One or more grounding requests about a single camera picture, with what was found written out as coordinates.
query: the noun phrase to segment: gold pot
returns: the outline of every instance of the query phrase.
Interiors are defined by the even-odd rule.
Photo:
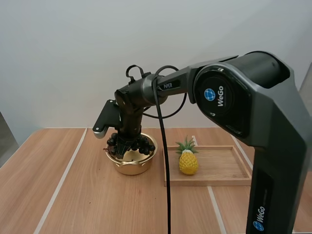
[[[141,135],[147,137],[149,143],[155,146],[155,150],[150,152],[149,155],[140,154],[138,150],[130,150],[125,153],[123,159],[119,159],[106,152],[108,158],[113,161],[114,167],[118,172],[125,175],[138,175],[151,167],[152,159],[157,152],[157,142],[147,134],[142,133]]]

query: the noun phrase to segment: yellow pineapple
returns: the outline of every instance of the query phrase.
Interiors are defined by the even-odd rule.
[[[198,161],[194,153],[197,151],[194,149],[193,140],[187,141],[185,138],[184,144],[176,142],[179,145],[178,154],[181,154],[179,160],[180,171],[187,175],[194,175],[198,170]]]

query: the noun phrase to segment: robotic arm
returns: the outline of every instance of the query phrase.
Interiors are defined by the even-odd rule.
[[[307,174],[312,122],[294,84],[293,70],[255,51],[188,66],[168,76],[144,74],[115,92],[93,131],[118,130],[116,156],[140,136],[144,108],[188,93],[190,102],[221,128],[254,146],[247,234],[290,234]]]

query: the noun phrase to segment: wooden table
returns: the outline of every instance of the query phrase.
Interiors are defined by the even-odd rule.
[[[162,143],[151,168],[116,172],[91,129],[43,129],[0,168],[0,233],[164,234],[167,231]],[[220,128],[167,129],[168,145],[195,136],[199,145],[235,145],[248,166],[253,148]],[[242,234],[249,187],[172,187],[173,234]],[[294,230],[312,232],[312,173]]]

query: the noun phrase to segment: black cable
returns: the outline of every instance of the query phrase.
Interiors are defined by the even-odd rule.
[[[183,97],[183,101],[182,101],[180,107],[179,107],[175,112],[173,112],[172,114],[167,115],[167,116],[164,116],[163,119],[164,119],[164,118],[172,117],[172,116],[174,116],[176,113],[178,113],[178,112],[182,109],[182,107],[184,106],[184,103],[185,103],[185,101],[186,101],[186,97],[187,97],[187,94],[185,93],[185,94],[184,94],[184,97]],[[146,114],[146,113],[143,113],[143,115],[144,115],[144,116],[151,117],[151,118],[158,118],[157,116],[149,115],[149,114]]]
[[[160,130],[161,130],[161,136],[162,136],[162,143],[164,146],[164,154],[165,154],[165,167],[166,167],[166,178],[167,178],[167,222],[168,222],[168,234],[171,233],[171,193],[170,193],[170,171],[169,171],[169,159],[168,159],[168,148],[167,148],[167,140],[166,140],[166,133],[165,133],[165,126],[163,122],[163,118],[161,115],[161,109],[160,104],[158,101],[157,96],[157,81],[155,76],[152,81],[153,91],[154,91],[154,97],[155,97],[155,103],[158,113],[158,119],[160,124]]]
[[[162,72],[163,70],[165,70],[165,69],[167,69],[167,68],[171,68],[171,69],[173,69],[173,70],[175,70],[175,71],[178,71],[178,70],[179,70],[179,69],[177,69],[176,67],[171,66],[171,65],[163,66],[163,67],[159,68],[159,69],[156,71],[154,79],[157,78],[157,77],[159,76],[159,73],[160,73],[160,72]],[[184,103],[185,103],[185,101],[186,101],[186,96],[187,96],[187,94],[185,93],[181,105],[179,106],[179,108],[178,108],[175,112],[173,112],[173,113],[170,114],[170,115],[164,116],[164,117],[162,117],[162,118],[163,118],[163,119],[164,119],[164,118],[169,118],[169,117],[174,116],[176,113],[178,113],[178,112],[182,109],[182,107],[184,106]],[[150,108],[151,108],[151,107],[146,107],[146,108],[144,108],[144,111],[143,111],[143,112],[147,111],[147,110],[150,109]],[[143,115],[144,115],[144,116],[147,116],[147,117],[151,117],[151,118],[158,118],[158,116],[153,116],[153,115],[146,114],[146,113],[143,113]]]

